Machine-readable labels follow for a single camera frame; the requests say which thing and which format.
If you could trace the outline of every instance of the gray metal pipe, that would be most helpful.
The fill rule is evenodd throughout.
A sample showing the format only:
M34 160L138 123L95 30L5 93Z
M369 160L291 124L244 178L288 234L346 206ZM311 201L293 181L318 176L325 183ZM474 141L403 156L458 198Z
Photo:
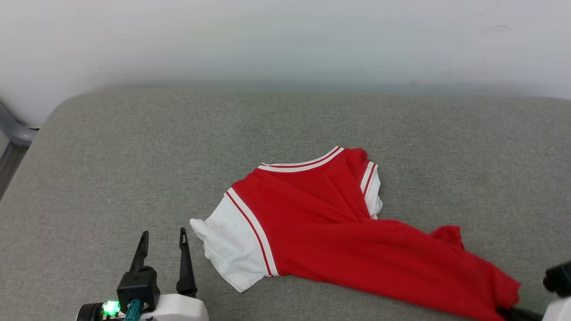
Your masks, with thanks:
M20 124L2 103L0 103L0 129L14 145L20 146L31 145L38 133Z

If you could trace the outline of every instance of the green light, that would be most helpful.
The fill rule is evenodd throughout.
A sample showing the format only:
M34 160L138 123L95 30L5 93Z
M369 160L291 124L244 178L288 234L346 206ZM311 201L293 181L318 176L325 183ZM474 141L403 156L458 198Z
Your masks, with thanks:
M119 301L107 301L103 304L104 315L115 316L119 311L121 311Z

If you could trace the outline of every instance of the white stripe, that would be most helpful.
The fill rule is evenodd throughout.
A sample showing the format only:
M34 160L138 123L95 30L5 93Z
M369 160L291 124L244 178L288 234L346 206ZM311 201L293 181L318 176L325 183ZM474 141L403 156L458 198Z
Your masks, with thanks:
M307 162L303 162L303 163L291 163L291 164L266 164L266 163L262 163L262 165L266 165L266 166L299 166L299 165L305 165L305 164L309 164L309 163L313 163L313 162L317 162L320 161L324 158L326 158L330 153L332 153L334 150L336 150L339 146L335 146L332 150L330 150L329 152L327 152L325 155L316 158L314 160L308 160Z
M367 169L365 170L365 174L363 175L363 179L361 180L361 192L365 193L365 188L367 187L367 179L369 179L369 176L371 175L371 171L373 170L373 167L375 166L375 163L369 161L369 164L367 165Z
M266 234L262 226L260 225L260 222L258 222L256 215L253 214L250 208L246 205L246 203L244 203L244 201L240 198L240 196L236 194L236 191L234 191L232 187L230 187L230 189L228 190L228 194L232 196L238 207L244 212L244 214L246 214L250 222L252 222L254 229L256 230L258 236L260 237L262 246L264 247L266 260L268 261L268 266L270 267L270 274L273 276L278 276L279 275L278 269L276 268L276 263L274 262L274 256L272 255L272 249L270 248L270 243L268 242L268 238L266 237Z
M307 171L310 170L312 168L315 167L319 167L327 162L329 162L331 159L333 159L335 156L339 155L339 153L341 153L344 150L344 148L339 148L339 150L337 150L335 153L329 155L326 158L323 158L320 162L317 162L315 164L312 165L308 165L308 166L302 166L302 167L270 167L268 165L260 165L258 166L259 169L261 170L266 170L266 171L272 171L272 172L299 172L299 171ZM315 160L309 161L309 162L305 162L305 163L312 163L315 162ZM281 164L282 166L292 166L295 164Z

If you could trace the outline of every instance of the floor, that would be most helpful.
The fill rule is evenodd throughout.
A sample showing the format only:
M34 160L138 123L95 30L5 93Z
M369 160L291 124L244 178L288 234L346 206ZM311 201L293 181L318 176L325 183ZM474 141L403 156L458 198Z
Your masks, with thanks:
M0 157L0 200L29 148L30 146L15 146L9 143Z

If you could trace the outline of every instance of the gray fabric surface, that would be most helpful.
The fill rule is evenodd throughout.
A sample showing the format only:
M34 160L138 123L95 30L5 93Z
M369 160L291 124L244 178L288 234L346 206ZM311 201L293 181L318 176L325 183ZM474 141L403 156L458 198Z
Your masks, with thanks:
M73 320L112 299L145 229L147 263L175 292L179 227L260 162L334 145L379 164L381 218L458 224L467 250L522 283L520 307L555 299L542 273L571 259L569 101L125 90L62 104L16 173L0 203L2 319ZM288 276L239 294L191 236L211 320L458 319Z

